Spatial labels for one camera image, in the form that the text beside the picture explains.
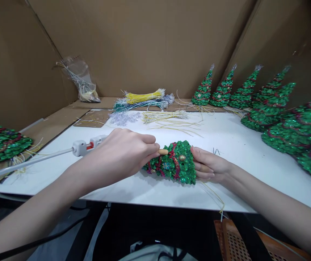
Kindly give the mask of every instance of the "right hand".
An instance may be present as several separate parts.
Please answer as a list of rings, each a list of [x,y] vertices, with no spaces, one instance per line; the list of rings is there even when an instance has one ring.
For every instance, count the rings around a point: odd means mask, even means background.
[[[233,164],[213,153],[198,147],[191,147],[194,157],[196,176],[199,179],[220,182],[229,174]]]
[[[159,156],[159,148],[153,135],[117,128],[62,176],[74,179],[83,196],[134,175],[148,161]]]

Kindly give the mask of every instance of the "finger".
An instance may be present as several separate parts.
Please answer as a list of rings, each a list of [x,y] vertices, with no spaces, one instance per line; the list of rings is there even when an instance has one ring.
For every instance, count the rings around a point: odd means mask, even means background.
[[[196,177],[199,179],[209,180],[214,177],[214,173],[196,171]]]
[[[155,137],[153,135],[148,135],[148,134],[140,134],[141,135],[141,140],[144,143],[151,144],[155,143]]]
[[[150,161],[151,159],[156,158],[156,157],[159,157],[159,156],[160,156],[160,154],[159,154],[158,152],[154,152],[154,153],[148,155],[146,158],[144,158],[144,159],[141,161],[141,163],[140,163],[141,167],[143,167],[144,165],[146,165],[147,162]]]
[[[213,170],[209,167],[207,167],[205,164],[202,164],[200,162],[194,161],[195,170],[199,170],[201,172],[210,172],[213,173]]]
[[[145,155],[150,155],[155,152],[158,152],[160,149],[160,145],[158,143],[146,144]]]
[[[190,151],[193,154],[193,157],[196,161],[198,162],[203,162],[205,163],[207,161],[207,155],[214,155],[206,150],[200,149],[198,147],[191,147]]]

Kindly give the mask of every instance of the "bundle of wires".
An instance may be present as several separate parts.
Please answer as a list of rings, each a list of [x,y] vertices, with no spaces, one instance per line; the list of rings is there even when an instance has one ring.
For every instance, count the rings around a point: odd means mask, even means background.
[[[128,104],[135,104],[148,100],[162,99],[165,95],[165,89],[158,89],[156,92],[153,92],[151,94],[132,94],[126,91],[124,93],[126,102]]]
[[[172,104],[174,100],[175,100],[175,96],[173,94],[168,94],[158,99],[140,101],[140,102],[133,103],[133,104],[128,103],[128,98],[122,98],[122,99],[117,100],[117,102],[113,106],[113,109],[116,112],[129,111],[131,109],[139,108],[143,106],[148,106],[148,107],[157,106],[160,109],[165,109],[170,104]]]
[[[146,111],[143,113],[142,121],[145,123],[151,123],[155,121],[162,121],[169,118],[179,118],[187,119],[188,115],[185,110],[175,111],[175,112],[151,112]]]

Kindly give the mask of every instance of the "cardboard panel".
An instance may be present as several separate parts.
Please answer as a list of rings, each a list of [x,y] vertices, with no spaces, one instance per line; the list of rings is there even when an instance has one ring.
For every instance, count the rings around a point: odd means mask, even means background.
[[[81,121],[77,121],[73,126],[101,128],[108,121],[112,112],[110,110],[89,111],[80,118]]]
[[[77,118],[80,118],[88,111],[89,109],[62,108],[61,110],[45,118],[43,121],[24,131],[23,134],[31,137],[34,140],[33,144],[36,145],[42,140],[40,144],[45,146],[57,135],[72,125],[77,120]],[[26,159],[30,157],[28,154],[24,154],[24,156]],[[7,166],[7,161],[0,163],[0,169],[3,169]]]
[[[77,99],[59,59],[25,1],[0,0],[0,125],[21,130]]]
[[[217,86],[254,0],[29,0],[65,56],[82,55],[100,96]]]
[[[226,70],[237,63],[233,91],[262,64],[256,91],[285,65],[284,83],[296,82],[288,108],[311,100],[311,1],[258,1]]]

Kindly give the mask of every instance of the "yellow wire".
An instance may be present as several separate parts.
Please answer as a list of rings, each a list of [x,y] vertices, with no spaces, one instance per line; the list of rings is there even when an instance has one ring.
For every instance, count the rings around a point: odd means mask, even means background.
[[[208,189],[209,190],[211,190],[218,198],[219,198],[219,200],[220,200],[220,202],[223,204],[223,207],[220,209],[220,214],[222,214],[223,213],[223,210],[224,210],[224,207],[225,207],[225,203],[224,203],[224,201],[220,198],[220,196],[218,196],[218,194],[216,193],[216,192],[214,192],[206,183],[204,183],[204,182],[202,182],[202,181],[200,181],[202,184],[204,184],[206,187],[208,187]]]
[[[152,99],[161,99],[165,95],[165,89],[158,89],[151,94],[132,94],[126,93],[125,98],[127,104],[134,104],[138,102],[145,102]]]

